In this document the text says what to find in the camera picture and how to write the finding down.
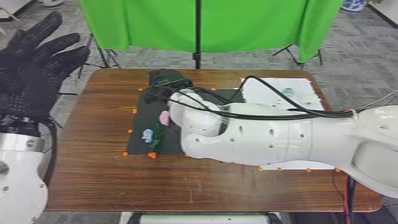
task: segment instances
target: pink object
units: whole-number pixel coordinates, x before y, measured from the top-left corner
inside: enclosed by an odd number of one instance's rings
[[[170,126],[170,123],[171,123],[171,113],[170,113],[170,111],[163,112],[159,120],[161,120],[161,124],[164,126]]]

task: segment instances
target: green backdrop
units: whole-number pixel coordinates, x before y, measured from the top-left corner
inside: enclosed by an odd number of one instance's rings
[[[203,0],[203,52],[321,49],[344,0]],[[102,48],[196,51],[196,0],[81,0]]]

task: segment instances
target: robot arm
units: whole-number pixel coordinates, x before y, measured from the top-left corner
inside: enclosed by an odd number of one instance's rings
[[[0,223],[35,223],[47,206],[49,189],[40,177],[45,154],[40,137],[0,133]]]
[[[207,106],[202,96],[184,90]],[[182,127],[182,147],[194,158],[253,166],[292,160],[319,161],[342,168],[354,179],[385,195],[398,197],[398,107],[363,111],[349,118],[303,120],[226,119],[180,93],[171,96],[171,119]],[[299,112],[250,103],[228,105],[228,111],[255,115]]]
[[[42,44],[61,24],[63,16],[54,12],[27,31],[17,32],[0,51],[0,223],[35,223],[47,206],[58,158],[51,110],[63,81],[90,57],[86,47],[59,53],[81,41],[79,34]],[[45,158],[40,123],[54,136],[47,183],[38,173]]]

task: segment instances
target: small toy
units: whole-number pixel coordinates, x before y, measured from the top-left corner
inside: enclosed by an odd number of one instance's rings
[[[171,124],[171,113],[170,113],[170,111],[163,112],[161,117],[159,117],[159,121],[161,121],[161,124],[164,126],[170,126],[170,124]]]
[[[143,139],[147,140],[147,143],[154,142],[154,130],[147,129],[147,131],[143,132]]]

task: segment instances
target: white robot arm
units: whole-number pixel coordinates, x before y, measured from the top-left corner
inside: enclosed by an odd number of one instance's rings
[[[47,206],[49,189],[40,177],[43,139],[0,133],[0,223],[35,223]]]
[[[381,194],[398,198],[398,106],[370,109],[349,118],[226,119],[177,103],[203,108],[200,101],[221,111],[221,106],[189,89],[184,92],[173,94],[170,108],[191,157],[253,166],[294,160],[319,161],[342,168]],[[269,116],[301,114],[250,103],[232,103],[225,110]]]

